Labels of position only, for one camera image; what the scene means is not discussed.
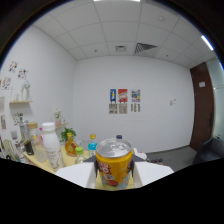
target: label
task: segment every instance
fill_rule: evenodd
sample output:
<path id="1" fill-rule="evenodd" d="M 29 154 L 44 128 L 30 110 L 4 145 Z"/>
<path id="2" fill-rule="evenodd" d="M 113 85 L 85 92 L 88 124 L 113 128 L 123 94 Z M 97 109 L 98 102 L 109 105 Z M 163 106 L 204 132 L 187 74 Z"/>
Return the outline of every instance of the label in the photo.
<path id="1" fill-rule="evenodd" d="M 95 156 L 96 155 L 96 150 L 89 150 L 89 157 Z"/>
<path id="2" fill-rule="evenodd" d="M 45 148 L 46 149 L 46 154 L 48 157 L 48 160 L 51 164 L 51 167 L 53 168 L 53 170 L 56 172 L 58 169 L 63 168 L 65 166 L 63 157 L 62 157 L 62 153 L 61 153 L 61 149 L 59 149 L 58 151 L 53 151 L 50 148 Z"/>

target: brown door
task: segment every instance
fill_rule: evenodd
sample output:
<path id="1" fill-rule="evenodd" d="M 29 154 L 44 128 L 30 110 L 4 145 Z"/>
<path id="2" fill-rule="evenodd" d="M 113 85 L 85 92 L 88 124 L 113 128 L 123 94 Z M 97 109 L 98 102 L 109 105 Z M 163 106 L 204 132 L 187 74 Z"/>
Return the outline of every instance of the brown door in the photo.
<path id="1" fill-rule="evenodd" d="M 211 78 L 205 63 L 190 69 L 190 72 L 195 97 L 194 127 L 190 147 L 197 150 L 200 144 L 212 135 L 214 95 Z"/>

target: food container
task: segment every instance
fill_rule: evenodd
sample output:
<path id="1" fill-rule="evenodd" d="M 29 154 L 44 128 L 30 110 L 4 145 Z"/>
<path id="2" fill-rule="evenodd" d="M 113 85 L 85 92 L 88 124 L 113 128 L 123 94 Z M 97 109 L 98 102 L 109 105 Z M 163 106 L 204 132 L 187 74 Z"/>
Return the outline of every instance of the food container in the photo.
<path id="1" fill-rule="evenodd" d="M 98 143 L 96 160 L 103 186 L 107 190 L 123 190 L 130 178 L 131 144 L 122 139 L 107 139 Z"/>

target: ceiling tile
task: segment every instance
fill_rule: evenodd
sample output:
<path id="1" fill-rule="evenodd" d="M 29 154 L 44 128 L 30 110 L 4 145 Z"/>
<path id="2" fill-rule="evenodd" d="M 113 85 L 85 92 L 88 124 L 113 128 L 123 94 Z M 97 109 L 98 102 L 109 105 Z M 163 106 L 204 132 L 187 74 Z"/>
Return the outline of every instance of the ceiling tile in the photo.
<path id="1" fill-rule="evenodd" d="M 189 46 L 190 44 L 186 40 L 183 40 L 182 38 L 172 33 L 170 34 L 166 42 L 163 44 L 163 47 L 179 53 L 182 53 Z"/>
<path id="2" fill-rule="evenodd" d="M 70 34 L 79 46 L 105 42 L 100 24 L 84 26 L 71 31 Z"/>
<path id="3" fill-rule="evenodd" d="M 58 37 L 66 32 L 65 29 L 55 19 L 50 20 L 50 22 L 42 26 L 41 29 L 53 38 Z"/>
<path id="4" fill-rule="evenodd" d="M 108 42 L 107 43 L 109 48 L 110 55 L 134 55 L 136 43 L 135 42 Z M 125 52 L 117 52 L 116 46 L 125 46 Z"/>
<path id="5" fill-rule="evenodd" d="M 75 41 L 72 39 L 72 37 L 68 33 L 62 34 L 61 36 L 57 37 L 55 40 L 66 50 L 70 50 L 70 49 L 78 47 L 78 45 L 75 43 Z"/>
<path id="6" fill-rule="evenodd" d="M 160 29 L 146 24 L 140 24 L 137 42 L 161 46 L 168 37 L 168 35 L 169 32 L 164 29 Z"/>
<path id="7" fill-rule="evenodd" d="M 108 22 L 103 29 L 107 41 L 135 41 L 138 23 Z"/>
<path id="8" fill-rule="evenodd" d="M 198 38 L 197 41 L 193 44 L 202 54 L 206 54 L 210 52 L 208 45 L 200 38 Z"/>
<path id="9" fill-rule="evenodd" d="M 188 47 L 182 54 L 192 59 L 193 61 L 196 61 L 202 56 L 202 53 L 192 45 Z"/>
<path id="10" fill-rule="evenodd" d="M 195 63 L 195 62 L 191 62 L 189 65 L 187 65 L 186 67 L 191 69 L 191 68 L 194 68 L 195 66 L 197 66 L 198 64 Z"/>
<path id="11" fill-rule="evenodd" d="M 152 4 L 142 4 L 141 23 L 147 23 L 171 31 L 178 20 L 177 15 Z"/>
<path id="12" fill-rule="evenodd" d="M 75 1 L 70 1 L 66 4 L 59 5 L 57 8 L 54 8 L 49 12 L 49 14 L 53 17 L 60 15 L 61 13 L 75 7 Z"/>
<path id="13" fill-rule="evenodd" d="M 177 58 L 178 55 L 179 53 L 161 47 L 155 58 L 162 59 L 165 61 L 173 61 L 175 58 Z"/>
<path id="14" fill-rule="evenodd" d="M 69 51 L 69 53 L 76 59 L 76 60 L 82 60 L 85 59 L 86 56 L 83 53 L 83 51 L 80 48 L 75 48 Z"/>
<path id="15" fill-rule="evenodd" d="M 138 22 L 141 4 L 139 2 L 95 2 L 102 22 Z"/>
<path id="16" fill-rule="evenodd" d="M 46 14 L 42 17 L 40 17 L 40 19 L 38 19 L 35 23 L 33 23 L 34 26 L 41 28 L 44 24 L 46 24 L 47 22 L 49 22 L 53 17 Z"/>
<path id="17" fill-rule="evenodd" d="M 109 52 L 105 43 L 91 44 L 81 47 L 87 57 L 103 57 L 108 56 Z"/>
<path id="18" fill-rule="evenodd" d="M 173 62 L 178 65 L 187 67 L 187 65 L 189 65 L 192 62 L 192 60 L 180 54 Z"/>
<path id="19" fill-rule="evenodd" d="M 192 25 L 185 23 L 182 20 L 178 21 L 172 32 L 189 43 L 194 43 L 201 36 Z"/>
<path id="20" fill-rule="evenodd" d="M 210 59 L 215 58 L 215 57 L 217 57 L 215 52 L 214 51 L 210 51 L 207 54 L 203 55 L 202 57 L 198 58 L 196 60 L 196 63 L 206 62 L 206 61 L 209 61 Z"/>
<path id="21" fill-rule="evenodd" d="M 93 3 L 74 7 L 56 18 L 67 31 L 99 22 Z"/>

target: bottle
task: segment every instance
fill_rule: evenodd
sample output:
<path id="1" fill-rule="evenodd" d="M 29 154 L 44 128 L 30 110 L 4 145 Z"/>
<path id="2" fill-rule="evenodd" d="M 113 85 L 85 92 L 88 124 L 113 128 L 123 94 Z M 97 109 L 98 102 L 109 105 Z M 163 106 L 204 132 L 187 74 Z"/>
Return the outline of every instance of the bottle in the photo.
<path id="1" fill-rule="evenodd" d="M 22 152 L 26 152 L 26 147 L 23 144 L 23 140 L 20 141 L 20 148 L 21 148 Z"/>
<path id="2" fill-rule="evenodd" d="M 68 141 L 65 143 L 65 150 L 68 156 L 77 156 L 76 147 L 78 145 L 72 139 L 72 133 L 67 133 Z"/>
<path id="3" fill-rule="evenodd" d="M 96 154 L 97 143 L 94 142 L 95 138 L 96 138 L 96 135 L 94 135 L 94 134 L 90 135 L 91 143 L 88 144 L 89 157 L 95 156 L 95 154 Z"/>
<path id="4" fill-rule="evenodd" d="M 12 139 L 13 139 L 13 154 L 16 158 L 16 161 L 21 162 L 20 159 L 19 159 L 19 155 L 18 155 L 18 152 L 16 150 L 16 144 L 15 144 L 15 142 L 18 141 L 17 131 L 16 130 L 11 131 L 11 136 L 12 136 Z"/>
<path id="5" fill-rule="evenodd" d="M 75 164 L 80 164 L 87 158 L 84 156 L 83 147 L 77 147 L 76 148 L 77 156 L 78 158 L 75 160 Z"/>
<path id="6" fill-rule="evenodd" d="M 20 132 L 21 132 L 21 137 L 24 143 L 24 146 L 26 147 L 26 152 L 28 155 L 33 155 L 33 148 L 29 139 L 29 130 L 28 130 L 28 121 L 23 121 L 22 113 L 20 114 Z"/>
<path id="7" fill-rule="evenodd" d="M 51 167 L 56 172 L 58 169 L 65 167 L 65 163 L 62 157 L 60 142 L 55 132 L 55 123 L 43 123 L 42 127 L 44 134 L 43 142 L 47 158 L 51 164 Z"/>
<path id="8" fill-rule="evenodd" d="M 26 160 L 25 156 L 23 155 L 23 151 L 20 147 L 19 141 L 15 141 L 15 146 L 16 146 L 16 150 L 17 150 L 17 153 L 18 153 L 21 163 L 29 164 L 29 162 Z"/>
<path id="9" fill-rule="evenodd" d="M 37 122 L 30 122 L 29 127 L 29 138 L 34 151 L 35 158 L 38 162 L 43 163 L 47 159 L 45 148 L 41 145 L 41 135 L 38 130 Z"/>

